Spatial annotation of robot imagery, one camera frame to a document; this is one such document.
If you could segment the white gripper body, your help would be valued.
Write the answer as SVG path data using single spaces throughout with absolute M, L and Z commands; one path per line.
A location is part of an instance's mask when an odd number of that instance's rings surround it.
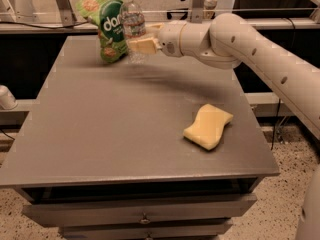
M 161 51 L 170 57 L 182 57 L 180 36 L 186 21 L 172 21 L 165 23 L 158 33 Z

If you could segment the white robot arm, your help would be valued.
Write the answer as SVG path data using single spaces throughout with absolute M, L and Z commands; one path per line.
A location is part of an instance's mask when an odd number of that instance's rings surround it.
M 220 14 L 205 23 L 152 24 L 128 46 L 144 54 L 162 51 L 171 57 L 191 56 L 220 69 L 244 63 L 320 138 L 320 69 L 270 41 L 235 14 Z

